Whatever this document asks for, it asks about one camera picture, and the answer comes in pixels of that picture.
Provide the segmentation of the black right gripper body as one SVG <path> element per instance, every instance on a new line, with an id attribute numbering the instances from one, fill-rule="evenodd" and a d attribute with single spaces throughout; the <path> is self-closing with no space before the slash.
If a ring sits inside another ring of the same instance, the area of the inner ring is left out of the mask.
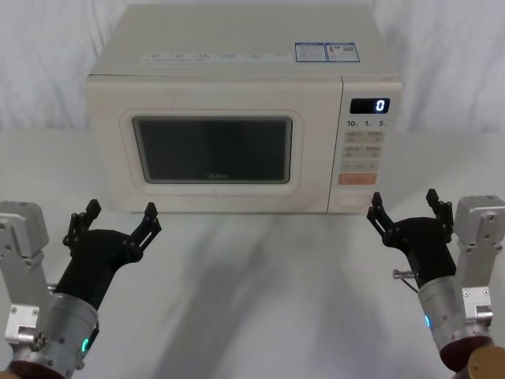
<path id="1" fill-rule="evenodd" d="M 435 218 L 408 218 L 387 228 L 387 246 L 406 255 L 411 270 L 417 274 L 418 288 L 455 275 L 456 265 L 447 247 L 450 240 L 451 231 Z"/>

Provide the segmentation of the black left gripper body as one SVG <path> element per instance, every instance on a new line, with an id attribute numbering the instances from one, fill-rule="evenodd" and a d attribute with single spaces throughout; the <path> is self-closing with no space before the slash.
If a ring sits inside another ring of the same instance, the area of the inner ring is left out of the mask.
<path id="1" fill-rule="evenodd" d="M 64 237 L 71 261 L 54 292 L 78 298 L 97 310 L 121 267 L 141 259 L 130 235 L 112 230 L 91 230 Z"/>

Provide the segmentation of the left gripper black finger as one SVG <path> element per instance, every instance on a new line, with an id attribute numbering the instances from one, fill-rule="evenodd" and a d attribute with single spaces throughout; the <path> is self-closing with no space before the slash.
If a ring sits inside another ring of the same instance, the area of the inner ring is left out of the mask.
<path id="1" fill-rule="evenodd" d="M 69 248 L 74 246 L 88 231 L 92 222 L 98 217 L 100 212 L 101 206 L 98 200 L 91 199 L 83 212 L 72 213 L 70 216 L 68 233 L 62 240 L 63 245 Z"/>
<path id="2" fill-rule="evenodd" d="M 144 256 L 144 251 L 161 230 L 157 208 L 153 202 L 149 202 L 140 224 L 122 243 L 125 262 L 140 261 Z"/>

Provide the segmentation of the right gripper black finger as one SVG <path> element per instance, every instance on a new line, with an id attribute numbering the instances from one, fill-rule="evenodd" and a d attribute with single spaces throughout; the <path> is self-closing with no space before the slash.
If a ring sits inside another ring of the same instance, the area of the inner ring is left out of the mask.
<path id="1" fill-rule="evenodd" d="M 451 201 L 441 201 L 435 189 L 429 189 L 426 194 L 428 206 L 440 222 L 444 241 L 450 242 L 454 231 L 453 204 Z"/>
<path id="2" fill-rule="evenodd" d="M 383 207 L 383 199 L 379 192 L 372 195 L 371 205 L 368 208 L 367 220 L 374 226 L 387 247 L 394 246 L 394 223 Z"/>

